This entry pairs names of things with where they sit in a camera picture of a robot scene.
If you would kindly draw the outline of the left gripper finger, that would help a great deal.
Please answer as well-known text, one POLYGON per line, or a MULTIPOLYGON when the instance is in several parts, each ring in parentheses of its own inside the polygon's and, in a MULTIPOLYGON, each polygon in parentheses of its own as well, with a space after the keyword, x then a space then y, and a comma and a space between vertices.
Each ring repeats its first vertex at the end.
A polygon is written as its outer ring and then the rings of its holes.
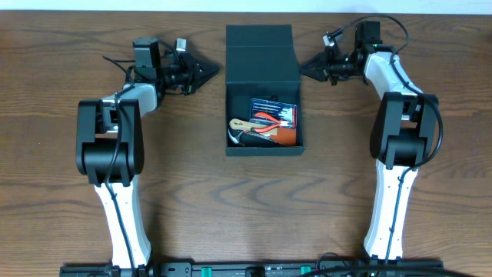
POLYGON ((217 65, 207 62, 197 62, 196 66, 198 68, 199 77, 213 77, 218 74, 220 69, 217 65))
POLYGON ((213 75, 196 75, 194 77, 194 92, 196 92, 202 85, 210 80, 213 75))

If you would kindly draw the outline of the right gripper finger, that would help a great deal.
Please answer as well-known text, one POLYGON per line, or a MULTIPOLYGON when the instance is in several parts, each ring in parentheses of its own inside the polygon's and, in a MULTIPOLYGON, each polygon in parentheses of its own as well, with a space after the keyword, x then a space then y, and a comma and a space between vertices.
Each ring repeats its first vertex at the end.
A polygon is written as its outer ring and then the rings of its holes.
POLYGON ((324 72, 324 70, 320 69, 307 69, 307 68, 302 68, 301 69, 301 74, 305 75, 309 78, 312 78, 316 81, 319 82, 326 82, 327 81, 327 74, 324 72))
POLYGON ((309 59, 301 65, 302 69, 323 68, 327 64, 327 54, 325 52, 317 53, 313 58, 309 59))

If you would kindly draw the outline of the blue drill bit case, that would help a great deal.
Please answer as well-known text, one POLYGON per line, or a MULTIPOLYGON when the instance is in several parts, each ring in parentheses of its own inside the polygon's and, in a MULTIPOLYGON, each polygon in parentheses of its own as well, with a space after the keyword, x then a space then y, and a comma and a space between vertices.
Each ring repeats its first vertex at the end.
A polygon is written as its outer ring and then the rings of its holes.
POLYGON ((254 117, 258 112, 266 112, 276 119, 289 121, 289 126, 285 128, 296 128, 297 110, 298 107, 294 104, 253 98, 250 107, 250 122, 266 125, 264 119, 254 117))

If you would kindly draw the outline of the dark green box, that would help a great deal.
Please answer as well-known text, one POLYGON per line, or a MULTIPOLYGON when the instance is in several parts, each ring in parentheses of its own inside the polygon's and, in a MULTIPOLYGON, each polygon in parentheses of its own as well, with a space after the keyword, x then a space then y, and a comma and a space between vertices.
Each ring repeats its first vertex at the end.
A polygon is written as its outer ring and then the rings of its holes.
POLYGON ((280 146, 243 134, 228 140, 227 156, 296 156, 305 150, 301 115, 301 75, 290 25, 226 26, 226 122, 249 120, 253 98, 297 106, 296 142, 280 146))

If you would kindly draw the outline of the red handled pliers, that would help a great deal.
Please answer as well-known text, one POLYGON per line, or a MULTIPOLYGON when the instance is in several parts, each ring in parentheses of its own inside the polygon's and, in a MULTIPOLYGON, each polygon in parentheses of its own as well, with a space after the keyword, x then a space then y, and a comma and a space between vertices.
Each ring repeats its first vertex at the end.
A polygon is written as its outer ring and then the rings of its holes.
POLYGON ((276 119, 272 115, 266 113, 266 112, 258 112, 254 115, 255 118, 261 118, 264 119, 267 123, 266 127, 253 127, 251 130, 256 133, 265 133, 269 132, 275 128, 280 128, 280 127, 288 127, 289 126, 289 121, 281 120, 281 119, 276 119))

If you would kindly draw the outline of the orange scraper wooden handle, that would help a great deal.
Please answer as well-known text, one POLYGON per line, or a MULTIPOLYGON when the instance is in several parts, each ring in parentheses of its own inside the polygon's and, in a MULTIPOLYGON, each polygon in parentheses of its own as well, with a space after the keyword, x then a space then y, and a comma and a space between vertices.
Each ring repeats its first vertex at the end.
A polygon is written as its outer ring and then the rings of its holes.
POLYGON ((242 135, 249 135, 251 137, 261 139, 262 141, 274 142, 283 146, 296 146, 297 131, 295 128, 280 127, 275 128, 269 132, 256 133, 251 130, 253 127, 266 127, 266 125, 246 122, 237 118, 233 118, 229 122, 229 128, 230 130, 239 130, 240 132, 238 133, 237 137, 232 137, 231 139, 233 140, 233 142, 240 143, 240 137, 242 135))

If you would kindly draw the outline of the small claw hammer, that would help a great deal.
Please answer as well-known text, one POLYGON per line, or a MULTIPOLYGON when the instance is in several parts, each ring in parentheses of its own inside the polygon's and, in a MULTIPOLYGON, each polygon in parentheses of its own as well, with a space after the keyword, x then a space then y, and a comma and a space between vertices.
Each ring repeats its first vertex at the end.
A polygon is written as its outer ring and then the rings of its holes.
MULTIPOLYGON (((228 98, 226 106, 227 123, 232 119, 249 121, 251 107, 250 96, 231 96, 228 98)), ((268 136, 260 135, 253 131, 233 129, 228 127, 228 136, 231 142, 240 147, 277 147, 278 143, 271 140, 268 136)))

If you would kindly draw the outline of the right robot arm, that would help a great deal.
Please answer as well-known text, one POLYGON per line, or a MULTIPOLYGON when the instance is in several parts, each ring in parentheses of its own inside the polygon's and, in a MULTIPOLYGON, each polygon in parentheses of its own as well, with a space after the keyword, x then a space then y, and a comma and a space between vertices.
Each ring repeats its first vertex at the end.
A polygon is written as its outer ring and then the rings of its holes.
POLYGON ((410 80, 393 45, 381 39, 379 21, 358 19, 354 50, 343 54, 339 28, 324 37, 324 51, 301 66, 301 74, 336 85, 354 77, 369 82, 381 99, 371 130, 370 154, 377 184, 371 223, 364 239, 367 255, 379 261, 403 257, 407 205, 418 170, 440 148, 443 122, 435 95, 426 95, 410 80))

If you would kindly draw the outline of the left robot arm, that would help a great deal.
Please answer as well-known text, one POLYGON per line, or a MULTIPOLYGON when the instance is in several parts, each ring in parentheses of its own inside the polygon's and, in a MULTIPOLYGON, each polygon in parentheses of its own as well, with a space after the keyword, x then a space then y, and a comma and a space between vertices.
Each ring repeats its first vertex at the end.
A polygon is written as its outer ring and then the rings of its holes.
POLYGON ((138 183, 145 163, 142 118, 166 95, 191 95, 218 73, 196 59, 179 38, 173 45, 155 37, 132 42, 134 58, 125 83, 113 95, 78 104, 76 165, 101 200, 112 243, 111 275, 148 271, 151 243, 145 234, 138 183))

